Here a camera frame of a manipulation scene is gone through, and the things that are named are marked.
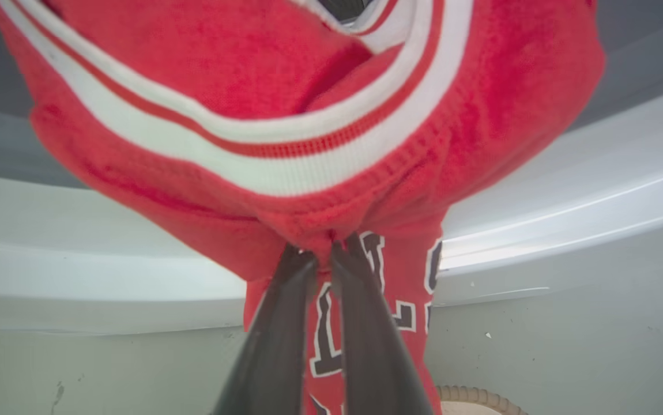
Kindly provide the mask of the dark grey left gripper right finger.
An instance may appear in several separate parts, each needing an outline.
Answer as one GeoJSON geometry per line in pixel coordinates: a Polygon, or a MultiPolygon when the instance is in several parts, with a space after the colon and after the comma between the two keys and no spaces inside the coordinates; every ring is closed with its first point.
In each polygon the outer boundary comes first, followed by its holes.
{"type": "Polygon", "coordinates": [[[340,304],[347,414],[433,414],[400,332],[357,234],[331,252],[340,304]]]}

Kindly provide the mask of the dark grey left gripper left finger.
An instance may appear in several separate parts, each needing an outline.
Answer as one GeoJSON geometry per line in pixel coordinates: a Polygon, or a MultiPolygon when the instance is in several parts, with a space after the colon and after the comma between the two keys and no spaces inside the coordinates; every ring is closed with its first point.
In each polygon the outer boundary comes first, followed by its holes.
{"type": "Polygon", "coordinates": [[[302,414],[312,252],[287,244],[213,414],[302,414]]]}

